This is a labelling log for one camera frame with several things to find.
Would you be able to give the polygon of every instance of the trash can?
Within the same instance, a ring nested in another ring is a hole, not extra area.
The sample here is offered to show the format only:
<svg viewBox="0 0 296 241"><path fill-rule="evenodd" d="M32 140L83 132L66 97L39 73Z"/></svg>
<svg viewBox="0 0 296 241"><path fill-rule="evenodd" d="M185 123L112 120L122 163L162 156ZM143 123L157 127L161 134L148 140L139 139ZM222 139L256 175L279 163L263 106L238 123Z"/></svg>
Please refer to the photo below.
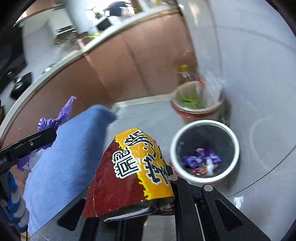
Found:
<svg viewBox="0 0 296 241"><path fill-rule="evenodd" d="M190 81L180 85L172 94L171 106L182 116L185 125L197 120L221 120L224 104L223 95L220 96L217 103L210 107L204 107L203 103L197 103L195 107L190 107L184 102L184 97L196 100L201 91L200 84L197 81Z"/></svg>
<svg viewBox="0 0 296 241"><path fill-rule="evenodd" d="M196 149L210 148L222 160L214 175L198 177L192 169L184 167L183 156L196 155ZM170 163L176 175L191 184L216 183L225 178L239 158L239 143L233 131L213 120L198 120L183 126L173 137L170 145Z"/></svg>

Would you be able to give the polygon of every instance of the blue fabric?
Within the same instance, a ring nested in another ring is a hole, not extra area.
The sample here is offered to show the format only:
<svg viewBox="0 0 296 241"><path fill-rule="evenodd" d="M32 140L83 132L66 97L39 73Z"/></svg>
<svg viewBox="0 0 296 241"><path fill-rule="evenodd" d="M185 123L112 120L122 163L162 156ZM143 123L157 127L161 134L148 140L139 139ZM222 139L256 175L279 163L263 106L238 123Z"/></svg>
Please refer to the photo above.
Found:
<svg viewBox="0 0 296 241"><path fill-rule="evenodd" d="M115 114L95 105L61 125L57 139L29 174L24 199L33 235L87 188L101 161L106 129Z"/></svg>

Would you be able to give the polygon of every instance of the blue and white striped fabric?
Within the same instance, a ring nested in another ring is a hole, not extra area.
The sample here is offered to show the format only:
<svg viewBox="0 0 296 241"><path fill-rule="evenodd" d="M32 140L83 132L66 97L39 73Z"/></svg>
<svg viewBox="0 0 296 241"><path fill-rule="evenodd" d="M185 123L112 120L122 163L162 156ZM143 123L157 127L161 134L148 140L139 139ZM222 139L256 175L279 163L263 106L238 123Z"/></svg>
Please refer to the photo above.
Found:
<svg viewBox="0 0 296 241"><path fill-rule="evenodd" d="M29 211L11 172L8 172L7 182L10 192L7 194L8 200L0 200L0 215L22 233L28 229Z"/></svg>

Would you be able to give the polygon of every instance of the white cylindrical object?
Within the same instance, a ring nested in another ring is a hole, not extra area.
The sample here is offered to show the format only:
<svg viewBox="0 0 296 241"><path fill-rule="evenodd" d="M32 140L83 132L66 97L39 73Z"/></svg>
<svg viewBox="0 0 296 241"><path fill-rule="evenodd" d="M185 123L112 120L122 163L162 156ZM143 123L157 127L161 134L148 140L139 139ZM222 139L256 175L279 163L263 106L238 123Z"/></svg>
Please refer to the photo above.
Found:
<svg viewBox="0 0 296 241"><path fill-rule="evenodd" d="M193 126L201 126L201 125L212 125L212 126L217 126L217 127L221 128L230 136L230 138L232 140L233 147L234 147L234 155L233 155L233 160L232 160L231 164L224 172L222 172L221 174L214 176L214 177L203 178L203 177L193 176L182 168L182 166L180 165L180 163L177 159L176 147L177 147L177 143L178 143L178 140L181 137L181 135L187 129L189 129ZM226 125L224 125L220 122L214 121L214 120L198 120L198 121L194 121L194 122L191 122L191 123L183 126L175 134L175 136L173 137L173 140L171 142L171 145L170 145L170 162L171 162L172 166L174 167L175 171L177 172L177 175L188 180L191 183L196 183L196 184L210 184L210 183L216 183L216 182L222 180L234 169L234 167L238 161L238 158L239 158L239 143L238 143L237 137L235 136L235 134L233 133L233 131L229 127L227 127Z"/></svg>

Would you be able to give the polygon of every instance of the floor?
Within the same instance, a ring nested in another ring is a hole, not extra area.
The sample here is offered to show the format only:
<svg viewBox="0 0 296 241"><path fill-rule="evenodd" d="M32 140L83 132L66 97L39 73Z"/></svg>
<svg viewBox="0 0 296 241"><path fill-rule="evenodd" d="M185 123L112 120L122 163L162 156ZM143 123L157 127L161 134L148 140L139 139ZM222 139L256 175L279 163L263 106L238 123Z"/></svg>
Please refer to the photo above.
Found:
<svg viewBox="0 0 296 241"><path fill-rule="evenodd" d="M169 162L170 142L175 133L183 126L182 118L171 108L169 101L122 107L116 114L116 121L108 127L105 149L115 135L127 129L138 127L156 140L166 163ZM224 196L228 196L228 179L214 186ZM175 217L149 216L142 240L176 240Z"/></svg>

